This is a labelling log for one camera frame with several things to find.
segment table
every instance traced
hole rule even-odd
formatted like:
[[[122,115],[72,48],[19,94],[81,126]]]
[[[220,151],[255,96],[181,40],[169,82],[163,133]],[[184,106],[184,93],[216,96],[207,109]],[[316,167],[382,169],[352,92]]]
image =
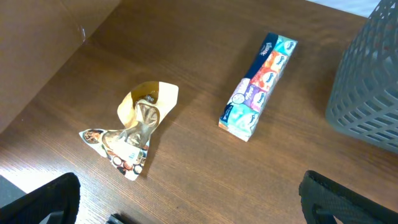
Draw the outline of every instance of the table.
[[[123,1],[0,135],[0,174],[30,192],[66,172],[78,223],[305,223],[299,183],[315,170],[398,211],[398,155],[335,132],[326,103],[365,19],[304,0]],[[298,40],[249,142],[217,126],[267,32]],[[78,132],[121,129],[130,89],[179,86],[131,182]]]

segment white floor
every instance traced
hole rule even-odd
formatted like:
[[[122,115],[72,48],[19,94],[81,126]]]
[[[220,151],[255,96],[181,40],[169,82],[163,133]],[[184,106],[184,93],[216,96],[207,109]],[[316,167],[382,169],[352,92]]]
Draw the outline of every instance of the white floor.
[[[380,0],[308,0],[345,12],[369,17]]]

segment gray plastic basket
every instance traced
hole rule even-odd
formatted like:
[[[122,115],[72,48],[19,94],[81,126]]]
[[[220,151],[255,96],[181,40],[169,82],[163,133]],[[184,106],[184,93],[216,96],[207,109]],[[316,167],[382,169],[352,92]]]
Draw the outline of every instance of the gray plastic basket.
[[[326,109],[339,132],[398,153],[398,0],[382,0],[344,52]]]

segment candy bar wrapper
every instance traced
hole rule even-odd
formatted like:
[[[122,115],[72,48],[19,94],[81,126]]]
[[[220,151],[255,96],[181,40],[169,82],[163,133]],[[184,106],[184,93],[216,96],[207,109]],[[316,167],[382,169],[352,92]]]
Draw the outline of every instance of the candy bar wrapper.
[[[118,107],[125,129],[87,129],[79,133],[84,142],[129,180],[141,173],[151,134],[177,104],[178,87],[164,82],[145,82],[135,87]]]
[[[268,34],[249,71],[229,99],[218,126],[248,141],[283,74],[297,41]]]

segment crumpled wrapper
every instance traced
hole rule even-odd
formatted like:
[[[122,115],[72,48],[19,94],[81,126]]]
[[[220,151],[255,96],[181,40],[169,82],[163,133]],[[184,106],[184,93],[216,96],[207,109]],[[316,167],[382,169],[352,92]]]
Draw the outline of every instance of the crumpled wrapper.
[[[151,134],[177,104],[177,97],[176,85],[142,83],[127,94],[118,107],[125,129],[87,129],[79,135],[127,179],[135,180],[144,167]]]

